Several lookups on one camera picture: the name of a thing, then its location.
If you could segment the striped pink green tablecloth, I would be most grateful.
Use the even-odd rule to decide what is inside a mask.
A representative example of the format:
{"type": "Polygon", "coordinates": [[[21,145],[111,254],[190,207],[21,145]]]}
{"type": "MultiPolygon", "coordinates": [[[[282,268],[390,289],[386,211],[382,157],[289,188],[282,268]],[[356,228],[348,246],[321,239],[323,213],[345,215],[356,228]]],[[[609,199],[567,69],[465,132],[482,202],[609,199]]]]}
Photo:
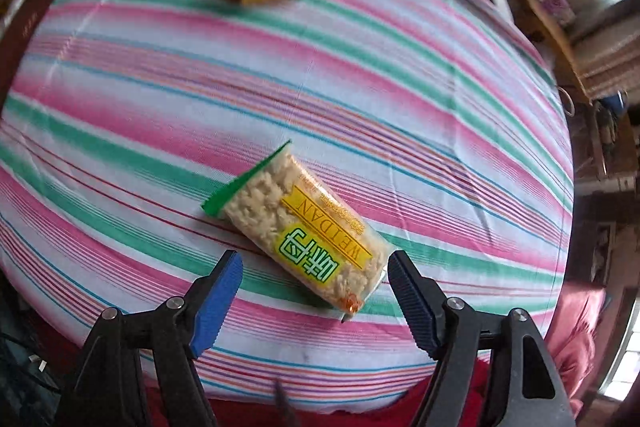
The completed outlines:
{"type": "Polygon", "coordinates": [[[573,210],[535,48],[487,0],[54,0],[1,116],[1,268],[61,335],[152,309],[239,251],[196,363],[217,398],[364,412],[433,370],[390,286],[350,321],[201,205],[290,142],[445,293],[546,331],[573,210]]]}

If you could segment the wooden side shelf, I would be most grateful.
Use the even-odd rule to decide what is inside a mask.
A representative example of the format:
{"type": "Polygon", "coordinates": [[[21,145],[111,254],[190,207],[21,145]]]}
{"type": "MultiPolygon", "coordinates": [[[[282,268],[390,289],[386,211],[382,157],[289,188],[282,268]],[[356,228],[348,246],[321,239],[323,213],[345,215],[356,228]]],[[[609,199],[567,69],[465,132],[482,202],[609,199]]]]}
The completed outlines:
{"type": "Polygon", "coordinates": [[[509,0],[515,25],[546,56],[556,83],[578,103],[591,104],[565,31],[538,0],[509,0]]]}

